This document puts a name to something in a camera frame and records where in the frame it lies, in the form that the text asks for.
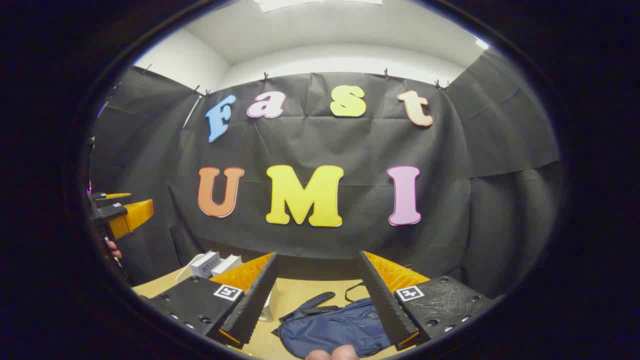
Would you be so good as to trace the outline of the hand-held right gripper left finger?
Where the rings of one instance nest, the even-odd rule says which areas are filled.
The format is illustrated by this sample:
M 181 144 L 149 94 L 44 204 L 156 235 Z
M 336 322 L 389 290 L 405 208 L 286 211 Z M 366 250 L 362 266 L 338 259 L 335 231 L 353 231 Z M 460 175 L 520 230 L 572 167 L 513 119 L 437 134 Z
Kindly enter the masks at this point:
M 213 276 L 192 275 L 147 303 L 188 331 L 242 349 L 250 342 L 278 275 L 276 251 Z

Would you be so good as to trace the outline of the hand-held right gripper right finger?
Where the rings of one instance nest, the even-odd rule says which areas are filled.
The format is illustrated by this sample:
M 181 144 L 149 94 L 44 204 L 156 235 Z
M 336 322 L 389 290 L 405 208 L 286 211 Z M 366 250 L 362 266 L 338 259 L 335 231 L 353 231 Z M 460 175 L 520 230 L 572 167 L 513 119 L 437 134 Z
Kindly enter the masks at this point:
M 391 260 L 361 251 L 361 280 L 398 350 L 420 346 L 471 324 L 502 298 L 490 298 L 452 276 L 428 278 Z

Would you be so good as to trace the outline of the white book pale spine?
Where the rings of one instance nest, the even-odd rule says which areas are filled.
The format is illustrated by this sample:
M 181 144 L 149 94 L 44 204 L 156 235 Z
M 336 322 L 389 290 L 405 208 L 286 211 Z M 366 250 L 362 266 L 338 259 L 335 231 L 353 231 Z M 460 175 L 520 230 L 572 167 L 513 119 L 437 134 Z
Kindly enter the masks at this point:
M 242 265 L 242 257 L 239 255 L 229 255 L 227 258 L 222 259 L 221 262 L 216 265 L 213 269 L 211 269 L 211 277 L 217 277 L 222 275 L 226 271 L 230 271 L 231 269 L 235 269 L 236 267 Z

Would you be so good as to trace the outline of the blue schoolbag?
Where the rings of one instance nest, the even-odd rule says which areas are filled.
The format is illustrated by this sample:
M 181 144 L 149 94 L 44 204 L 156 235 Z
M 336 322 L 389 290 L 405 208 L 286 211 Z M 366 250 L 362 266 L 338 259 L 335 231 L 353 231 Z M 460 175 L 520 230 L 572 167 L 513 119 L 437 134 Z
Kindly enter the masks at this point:
M 334 296 L 327 291 L 305 301 L 279 318 L 272 335 L 298 359 L 317 350 L 332 353 L 340 346 L 353 346 L 358 357 L 370 357 L 392 346 L 370 297 L 345 297 L 349 303 L 343 307 L 325 305 Z

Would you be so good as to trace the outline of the cream bookshelf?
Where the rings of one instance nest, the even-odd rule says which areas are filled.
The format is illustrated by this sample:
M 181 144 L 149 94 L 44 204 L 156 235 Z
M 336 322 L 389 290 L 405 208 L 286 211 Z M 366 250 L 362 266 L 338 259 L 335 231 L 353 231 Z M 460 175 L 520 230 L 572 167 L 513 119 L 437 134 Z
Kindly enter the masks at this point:
M 178 272 L 176 278 L 174 278 L 174 281 L 176 283 L 179 283 L 183 280 L 186 280 L 187 277 L 194 275 L 192 265 L 198 263 L 199 260 L 201 260 L 201 258 L 203 258 L 204 256 L 208 255 L 208 253 L 199 253 L 195 255 L 194 258 L 192 258 L 192 260 L 190 260 L 188 264 Z M 272 322 L 274 320 L 274 310 L 275 310 L 274 294 L 276 293 L 277 293 L 277 288 L 274 286 L 272 287 L 272 290 L 269 292 L 269 295 L 266 298 L 262 312 L 258 319 L 259 322 Z

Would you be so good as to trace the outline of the black backdrop cloth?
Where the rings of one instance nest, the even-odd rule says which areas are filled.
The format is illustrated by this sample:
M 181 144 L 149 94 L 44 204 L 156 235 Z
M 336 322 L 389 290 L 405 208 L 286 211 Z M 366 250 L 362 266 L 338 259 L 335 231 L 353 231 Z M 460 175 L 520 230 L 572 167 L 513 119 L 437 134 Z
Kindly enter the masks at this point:
M 153 200 L 121 245 L 135 285 L 210 250 L 350 280 L 368 251 L 500 296 L 538 261 L 562 198 L 550 118 L 494 51 L 447 89 L 307 73 L 197 101 L 132 69 L 93 133 L 93 190 Z

